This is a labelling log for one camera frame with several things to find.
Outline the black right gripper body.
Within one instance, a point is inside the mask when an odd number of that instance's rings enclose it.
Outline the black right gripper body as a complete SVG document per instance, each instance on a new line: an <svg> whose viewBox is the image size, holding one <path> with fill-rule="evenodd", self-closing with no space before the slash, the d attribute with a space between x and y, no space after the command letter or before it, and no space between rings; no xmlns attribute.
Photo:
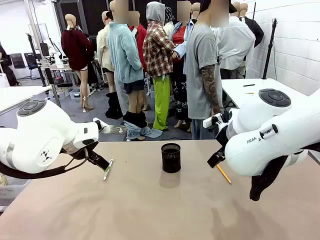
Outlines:
<svg viewBox="0 0 320 240"><path fill-rule="evenodd" d="M221 144L222 149L224 150L229 141L226 133L228 128L228 123L218 120L216 122L216 125L218 126L218 133L215 139Z"/></svg>

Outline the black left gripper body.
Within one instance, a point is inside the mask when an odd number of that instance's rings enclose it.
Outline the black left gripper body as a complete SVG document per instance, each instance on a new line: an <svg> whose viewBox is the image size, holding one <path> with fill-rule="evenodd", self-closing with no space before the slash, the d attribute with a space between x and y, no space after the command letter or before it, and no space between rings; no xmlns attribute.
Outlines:
<svg viewBox="0 0 320 240"><path fill-rule="evenodd" d="M70 155L76 160L82 160L82 159L85 159L86 157L89 157L89 159L92 159L96 155L96 153L94 152L94 149L98 145L98 143L99 142L96 141L91 144L85 145L80 149L77 149L75 146L71 144L66 144L61 149L61 153Z"/></svg>

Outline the person right hand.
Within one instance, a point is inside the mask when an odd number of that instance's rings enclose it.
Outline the person right hand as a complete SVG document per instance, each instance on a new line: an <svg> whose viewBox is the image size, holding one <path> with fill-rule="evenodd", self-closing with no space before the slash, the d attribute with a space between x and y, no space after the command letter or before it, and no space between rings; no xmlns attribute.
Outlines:
<svg viewBox="0 0 320 240"><path fill-rule="evenodd" d="M213 117L214 115L217 115L217 114L223 114L224 111L225 109L223 106L213 105L211 109L211 116Z"/></svg>

